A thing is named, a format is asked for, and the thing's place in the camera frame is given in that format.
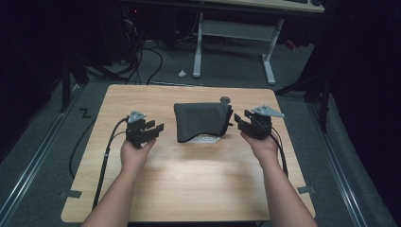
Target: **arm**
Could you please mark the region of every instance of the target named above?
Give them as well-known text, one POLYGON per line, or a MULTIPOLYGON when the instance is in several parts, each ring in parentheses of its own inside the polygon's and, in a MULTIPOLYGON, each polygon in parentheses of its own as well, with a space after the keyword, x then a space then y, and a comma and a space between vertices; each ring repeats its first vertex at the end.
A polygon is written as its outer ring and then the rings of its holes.
POLYGON ((149 141, 138 149, 131 142, 124 141, 121 147, 121 171, 82 226, 127 226, 135 181, 155 142, 149 141))
POLYGON ((280 167, 277 145, 268 137, 264 140, 251 138, 244 132, 242 137, 251 145, 254 156, 263 169, 266 196, 271 222, 274 226, 317 226, 301 198, 280 167))

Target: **tape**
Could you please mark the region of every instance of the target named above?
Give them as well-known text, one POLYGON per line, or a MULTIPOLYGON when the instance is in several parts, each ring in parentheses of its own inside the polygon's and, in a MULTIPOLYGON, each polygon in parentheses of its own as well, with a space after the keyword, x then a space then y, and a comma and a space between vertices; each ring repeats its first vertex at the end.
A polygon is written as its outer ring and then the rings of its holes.
POLYGON ((82 194, 81 191, 74 191, 74 190, 62 190, 59 197, 62 199, 65 198, 77 198, 79 199, 80 195, 82 194))
POLYGON ((298 192, 300 194, 309 193, 309 195, 310 195, 310 194, 315 193, 316 190, 313 186, 303 186, 303 187, 298 187, 298 192))

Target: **folded cloth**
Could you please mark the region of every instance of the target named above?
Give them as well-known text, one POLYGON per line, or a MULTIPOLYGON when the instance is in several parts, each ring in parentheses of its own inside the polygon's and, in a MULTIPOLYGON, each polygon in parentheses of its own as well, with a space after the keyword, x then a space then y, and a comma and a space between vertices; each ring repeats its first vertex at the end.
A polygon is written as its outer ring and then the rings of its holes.
POLYGON ((221 137, 228 128, 233 110, 220 102, 176 103, 177 141, 185 143, 200 134, 221 137))

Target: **table surface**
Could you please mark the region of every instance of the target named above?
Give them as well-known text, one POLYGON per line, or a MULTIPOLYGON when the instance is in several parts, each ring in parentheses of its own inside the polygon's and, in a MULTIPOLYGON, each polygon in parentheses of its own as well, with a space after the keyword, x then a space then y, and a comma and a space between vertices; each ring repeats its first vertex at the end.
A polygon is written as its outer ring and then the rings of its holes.
MULTIPOLYGON (((92 209, 103 154, 115 124, 135 110, 146 120, 165 124, 148 156, 135 187, 130 221, 241 221, 270 219, 262 169, 250 146, 240 136, 234 115, 226 134, 216 144, 180 144, 174 103, 219 102, 231 99, 235 113, 267 104, 280 111, 274 92, 268 89, 112 85, 105 95, 94 129, 78 168, 61 218, 83 222, 92 209)), ((283 140, 289 180, 294 188, 305 180, 282 118, 272 118, 283 140)), ((124 131, 121 124, 116 132, 124 131)), ((120 170, 119 150, 125 134, 113 140, 100 198, 120 170)), ((301 194, 315 216, 309 195, 301 194)))
POLYGON ((313 6, 308 0, 308 3, 296 3, 285 0, 202 0, 204 2, 220 3, 220 4, 233 4, 242 5, 247 7, 259 7, 269 9, 284 9, 301 12, 324 12, 323 6, 313 6))

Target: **forearm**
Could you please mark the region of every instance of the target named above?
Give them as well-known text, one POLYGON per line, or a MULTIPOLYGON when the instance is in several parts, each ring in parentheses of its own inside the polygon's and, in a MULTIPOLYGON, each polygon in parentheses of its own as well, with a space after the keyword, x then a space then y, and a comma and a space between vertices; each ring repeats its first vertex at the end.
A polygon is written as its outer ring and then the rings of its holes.
POLYGON ((272 159, 261 165, 274 226, 317 226, 279 163, 272 159))
POLYGON ((127 226, 135 179, 121 172, 82 226, 127 226))

